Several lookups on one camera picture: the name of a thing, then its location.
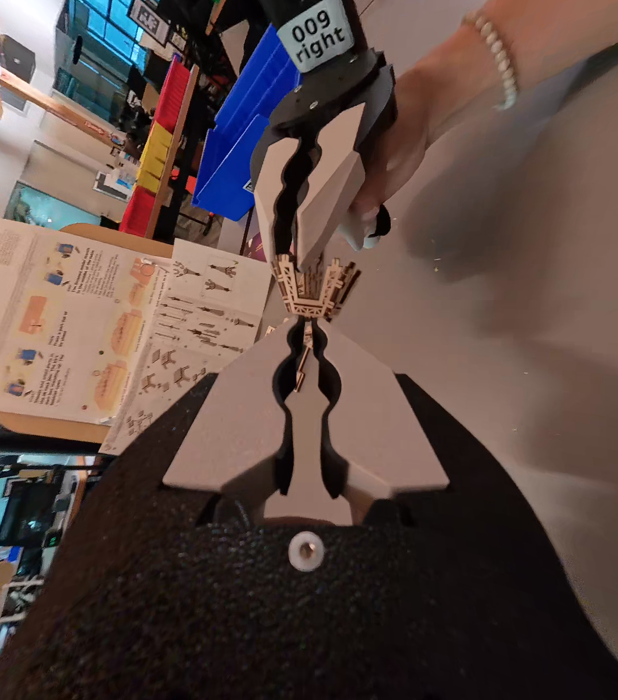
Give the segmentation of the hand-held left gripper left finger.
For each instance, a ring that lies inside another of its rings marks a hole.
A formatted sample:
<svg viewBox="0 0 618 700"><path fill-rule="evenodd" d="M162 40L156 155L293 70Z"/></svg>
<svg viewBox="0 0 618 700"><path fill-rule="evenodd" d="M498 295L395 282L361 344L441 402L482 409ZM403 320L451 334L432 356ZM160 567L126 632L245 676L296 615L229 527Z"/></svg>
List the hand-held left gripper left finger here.
<svg viewBox="0 0 618 700"><path fill-rule="evenodd" d="M234 499L287 495L293 391L295 319L288 319L219 373L163 483Z"/></svg>

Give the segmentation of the yellow plastic bin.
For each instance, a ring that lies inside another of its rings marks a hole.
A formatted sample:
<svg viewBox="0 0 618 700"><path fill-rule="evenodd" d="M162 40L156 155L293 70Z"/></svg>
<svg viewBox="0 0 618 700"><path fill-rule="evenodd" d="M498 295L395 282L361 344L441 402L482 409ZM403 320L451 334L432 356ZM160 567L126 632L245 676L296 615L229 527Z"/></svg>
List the yellow plastic bin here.
<svg viewBox="0 0 618 700"><path fill-rule="evenodd" d="M160 123L153 122L142 151L136 175L136 185L156 195L161 185L164 165L171 148L173 135Z"/></svg>

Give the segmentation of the colour instruction sheet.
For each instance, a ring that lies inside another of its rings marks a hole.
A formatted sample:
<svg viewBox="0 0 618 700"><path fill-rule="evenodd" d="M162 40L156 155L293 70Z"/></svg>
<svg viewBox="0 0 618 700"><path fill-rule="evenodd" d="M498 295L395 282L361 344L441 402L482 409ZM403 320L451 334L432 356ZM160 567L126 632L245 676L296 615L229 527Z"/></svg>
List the colour instruction sheet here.
<svg viewBox="0 0 618 700"><path fill-rule="evenodd" d="M0 412L110 424L171 264L0 218Z"/></svg>

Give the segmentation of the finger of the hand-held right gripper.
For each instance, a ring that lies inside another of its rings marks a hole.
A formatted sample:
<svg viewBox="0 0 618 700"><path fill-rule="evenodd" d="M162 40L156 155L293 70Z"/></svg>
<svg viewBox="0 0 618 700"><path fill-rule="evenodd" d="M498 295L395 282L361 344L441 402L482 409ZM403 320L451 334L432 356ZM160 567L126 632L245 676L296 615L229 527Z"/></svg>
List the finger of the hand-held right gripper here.
<svg viewBox="0 0 618 700"><path fill-rule="evenodd" d="M319 131L320 157L296 212L296 263L307 272L320 257L365 180L355 142L365 104L339 113Z"/></svg>
<svg viewBox="0 0 618 700"><path fill-rule="evenodd" d="M308 192L310 149L286 136L269 145L254 186L264 256L297 257L298 211Z"/></svg>

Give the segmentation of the wooden puzzle model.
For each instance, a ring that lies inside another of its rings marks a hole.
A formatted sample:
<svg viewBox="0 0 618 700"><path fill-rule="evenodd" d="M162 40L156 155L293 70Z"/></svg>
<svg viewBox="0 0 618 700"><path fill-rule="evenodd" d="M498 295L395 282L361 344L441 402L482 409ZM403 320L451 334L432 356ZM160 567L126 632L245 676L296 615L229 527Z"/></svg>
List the wooden puzzle model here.
<svg viewBox="0 0 618 700"><path fill-rule="evenodd" d="M291 255L276 256L270 267L287 311L305 319L337 317L361 274L354 262L343 265L333 258L327 263L324 255L305 272Z"/></svg>

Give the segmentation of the large blue plastic bin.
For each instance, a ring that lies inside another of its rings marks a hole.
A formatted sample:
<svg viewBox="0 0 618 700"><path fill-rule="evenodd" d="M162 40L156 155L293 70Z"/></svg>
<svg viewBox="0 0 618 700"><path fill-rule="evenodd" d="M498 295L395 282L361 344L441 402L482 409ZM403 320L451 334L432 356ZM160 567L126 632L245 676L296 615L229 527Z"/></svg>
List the large blue plastic bin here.
<svg viewBox="0 0 618 700"><path fill-rule="evenodd" d="M233 146L253 122L264 130L280 101L301 82L300 72L270 25L217 112L215 135Z"/></svg>

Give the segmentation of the grey desk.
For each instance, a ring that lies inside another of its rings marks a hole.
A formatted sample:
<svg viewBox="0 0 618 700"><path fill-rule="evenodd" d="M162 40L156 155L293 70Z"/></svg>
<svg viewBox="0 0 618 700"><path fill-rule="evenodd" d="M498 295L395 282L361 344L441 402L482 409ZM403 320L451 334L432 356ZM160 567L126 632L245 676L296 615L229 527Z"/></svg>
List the grey desk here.
<svg viewBox="0 0 618 700"><path fill-rule="evenodd" d="M618 44L456 121L387 208L340 329L506 468L618 657Z"/></svg>

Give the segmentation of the small wooden puzzle piece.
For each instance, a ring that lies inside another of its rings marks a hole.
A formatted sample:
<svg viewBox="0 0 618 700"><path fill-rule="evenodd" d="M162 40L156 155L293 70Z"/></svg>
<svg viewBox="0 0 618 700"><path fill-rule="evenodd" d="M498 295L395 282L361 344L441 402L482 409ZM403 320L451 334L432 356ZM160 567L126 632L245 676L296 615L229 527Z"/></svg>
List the small wooden puzzle piece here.
<svg viewBox="0 0 618 700"><path fill-rule="evenodd" d="M296 365L296 382L294 392L298 393L305 380L305 364L313 352L313 324L310 320L304 323L303 348L301 357Z"/></svg>

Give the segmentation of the red plastic bin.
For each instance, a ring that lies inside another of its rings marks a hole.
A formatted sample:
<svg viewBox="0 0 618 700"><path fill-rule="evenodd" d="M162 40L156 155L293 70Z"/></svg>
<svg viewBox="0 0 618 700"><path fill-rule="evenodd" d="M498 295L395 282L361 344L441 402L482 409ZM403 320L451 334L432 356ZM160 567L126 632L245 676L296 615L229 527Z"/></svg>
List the red plastic bin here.
<svg viewBox="0 0 618 700"><path fill-rule="evenodd" d="M119 231L146 238L149 220L154 211L155 195L148 189L135 186L122 216Z"/></svg>
<svg viewBox="0 0 618 700"><path fill-rule="evenodd" d="M177 119L182 110L190 76L190 70L185 67L180 58L174 57L165 76L153 118L156 124L171 135L175 131Z"/></svg>

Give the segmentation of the black and white marker poster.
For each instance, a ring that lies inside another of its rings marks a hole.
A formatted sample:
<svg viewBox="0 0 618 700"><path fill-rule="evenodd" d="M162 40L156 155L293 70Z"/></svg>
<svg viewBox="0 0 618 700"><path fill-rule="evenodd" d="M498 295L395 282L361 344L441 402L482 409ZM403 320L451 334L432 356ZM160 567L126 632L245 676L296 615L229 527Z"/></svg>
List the black and white marker poster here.
<svg viewBox="0 0 618 700"><path fill-rule="evenodd" d="M160 17L153 5L147 1L130 1L128 18L158 45L166 47L171 36L171 23Z"/></svg>

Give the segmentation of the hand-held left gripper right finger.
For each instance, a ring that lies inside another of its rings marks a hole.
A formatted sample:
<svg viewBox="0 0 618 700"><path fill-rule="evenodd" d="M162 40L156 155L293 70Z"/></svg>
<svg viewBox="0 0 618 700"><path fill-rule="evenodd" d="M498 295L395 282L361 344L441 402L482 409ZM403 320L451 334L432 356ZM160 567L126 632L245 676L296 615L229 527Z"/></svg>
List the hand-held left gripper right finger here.
<svg viewBox="0 0 618 700"><path fill-rule="evenodd" d="M333 328L316 322L322 415L320 465L331 498L391 500L445 489L449 478L396 375Z"/></svg>

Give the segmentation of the large window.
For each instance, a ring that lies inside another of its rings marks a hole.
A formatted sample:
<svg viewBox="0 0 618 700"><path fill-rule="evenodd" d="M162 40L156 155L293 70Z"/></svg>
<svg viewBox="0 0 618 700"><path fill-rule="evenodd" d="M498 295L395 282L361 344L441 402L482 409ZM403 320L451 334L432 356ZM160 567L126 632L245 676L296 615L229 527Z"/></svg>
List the large window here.
<svg viewBox="0 0 618 700"><path fill-rule="evenodd" d="M130 1L65 1L55 29L54 89L117 126L130 70L143 73L149 51L129 17Z"/></svg>

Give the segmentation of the black wall speaker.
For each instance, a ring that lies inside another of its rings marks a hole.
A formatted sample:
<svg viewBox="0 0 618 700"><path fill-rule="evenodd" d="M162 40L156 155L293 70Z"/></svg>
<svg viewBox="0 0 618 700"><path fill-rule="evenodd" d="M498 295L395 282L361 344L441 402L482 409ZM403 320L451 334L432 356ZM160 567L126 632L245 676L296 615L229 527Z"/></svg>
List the black wall speaker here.
<svg viewBox="0 0 618 700"><path fill-rule="evenodd" d="M36 70L34 51L6 34L0 35L0 63L9 73L31 83Z"/></svg>

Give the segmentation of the person's right hand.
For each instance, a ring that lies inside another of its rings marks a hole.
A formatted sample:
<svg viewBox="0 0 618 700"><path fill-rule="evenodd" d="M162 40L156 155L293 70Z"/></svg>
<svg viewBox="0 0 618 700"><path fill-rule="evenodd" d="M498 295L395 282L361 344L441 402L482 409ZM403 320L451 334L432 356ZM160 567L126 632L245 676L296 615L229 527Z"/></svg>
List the person's right hand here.
<svg viewBox="0 0 618 700"><path fill-rule="evenodd" d="M397 117L366 162L350 208L364 232L374 230L380 207L407 184L440 135L471 111L504 103L505 95L495 55L472 24L401 74L394 89Z"/></svg>

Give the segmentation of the black and white instruction sheet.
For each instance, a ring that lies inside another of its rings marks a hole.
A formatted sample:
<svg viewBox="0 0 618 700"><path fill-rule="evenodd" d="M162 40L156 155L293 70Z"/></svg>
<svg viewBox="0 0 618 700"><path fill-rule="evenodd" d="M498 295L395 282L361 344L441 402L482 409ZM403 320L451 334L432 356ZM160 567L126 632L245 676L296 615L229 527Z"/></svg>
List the black and white instruction sheet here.
<svg viewBox="0 0 618 700"><path fill-rule="evenodd" d="M254 344L271 281L265 262L176 240L151 330L101 454L120 455L188 390Z"/></svg>

